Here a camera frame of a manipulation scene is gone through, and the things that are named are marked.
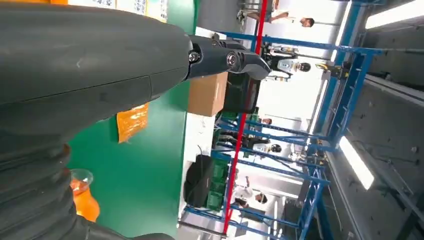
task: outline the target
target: dark gray robot casing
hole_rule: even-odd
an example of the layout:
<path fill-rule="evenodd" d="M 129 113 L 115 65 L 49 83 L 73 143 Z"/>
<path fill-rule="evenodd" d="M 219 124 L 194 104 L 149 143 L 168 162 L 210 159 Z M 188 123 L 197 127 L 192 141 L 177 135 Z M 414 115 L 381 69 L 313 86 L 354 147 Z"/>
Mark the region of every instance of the dark gray robot casing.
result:
<path fill-rule="evenodd" d="M 193 47 L 174 25 L 79 6 L 0 3 L 0 34 L 0 157 L 158 98 L 187 77 Z"/>

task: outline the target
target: red pole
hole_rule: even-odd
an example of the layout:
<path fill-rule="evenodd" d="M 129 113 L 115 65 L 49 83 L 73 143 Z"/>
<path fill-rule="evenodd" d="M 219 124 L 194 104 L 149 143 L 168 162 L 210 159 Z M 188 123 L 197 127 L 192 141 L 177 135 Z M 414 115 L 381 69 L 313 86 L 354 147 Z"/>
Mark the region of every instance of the red pole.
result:
<path fill-rule="evenodd" d="M 262 0 L 262 7 L 260 10 L 260 21 L 259 21 L 259 27 L 257 30 L 257 37 L 256 37 L 255 53 L 257 54 L 261 53 L 262 32 L 264 31 L 265 14 L 267 14 L 267 0 Z M 233 213 L 232 209 L 230 209 L 231 198 L 233 195 L 234 181 L 236 179 L 236 165 L 237 165 L 237 161 L 239 160 L 240 148 L 242 147 L 242 136 L 243 136 L 243 129 L 245 128 L 245 123 L 246 123 L 246 113 L 243 113 L 241 115 L 240 126 L 238 128 L 238 136 L 237 136 L 237 144 L 235 145 L 234 161 L 232 162 L 232 165 L 231 165 L 231 175 L 229 176 L 229 182 L 228 182 L 229 191 L 228 191 L 228 201 L 226 202 L 226 208 L 225 208 L 227 212 L 224 213 L 225 214 L 224 229 L 223 229 L 224 234 L 227 234 L 231 215 Z"/>

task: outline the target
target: cardboard box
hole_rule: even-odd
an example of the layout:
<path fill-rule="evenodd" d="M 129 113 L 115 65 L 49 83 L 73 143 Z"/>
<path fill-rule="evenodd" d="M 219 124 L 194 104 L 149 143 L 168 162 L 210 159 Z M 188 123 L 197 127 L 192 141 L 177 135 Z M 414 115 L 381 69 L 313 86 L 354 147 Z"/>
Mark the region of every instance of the cardboard box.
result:
<path fill-rule="evenodd" d="M 199 77 L 190 82 L 188 112 L 212 117 L 224 107 L 228 72 Z"/>

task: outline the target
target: black bag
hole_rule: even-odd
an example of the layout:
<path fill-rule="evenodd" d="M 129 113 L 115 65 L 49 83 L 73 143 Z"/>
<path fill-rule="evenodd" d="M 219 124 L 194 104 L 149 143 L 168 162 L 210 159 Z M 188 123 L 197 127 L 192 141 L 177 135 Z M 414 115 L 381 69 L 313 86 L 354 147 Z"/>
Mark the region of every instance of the black bag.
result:
<path fill-rule="evenodd" d="M 210 156 L 198 155 L 187 171 L 184 183 L 184 200 L 187 204 L 201 208 L 208 198 L 214 174 L 214 161 Z"/>

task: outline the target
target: orange liquid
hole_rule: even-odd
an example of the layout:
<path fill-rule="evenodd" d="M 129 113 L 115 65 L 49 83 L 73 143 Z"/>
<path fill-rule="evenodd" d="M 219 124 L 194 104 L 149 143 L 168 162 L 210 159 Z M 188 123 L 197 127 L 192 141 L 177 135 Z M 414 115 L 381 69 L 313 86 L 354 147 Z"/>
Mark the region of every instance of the orange liquid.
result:
<path fill-rule="evenodd" d="M 83 216 L 91 222 L 96 222 L 100 214 L 100 207 L 99 203 L 92 196 L 87 183 L 73 179 L 70 186 L 73 189 L 73 202 L 76 206 L 76 214 Z"/>

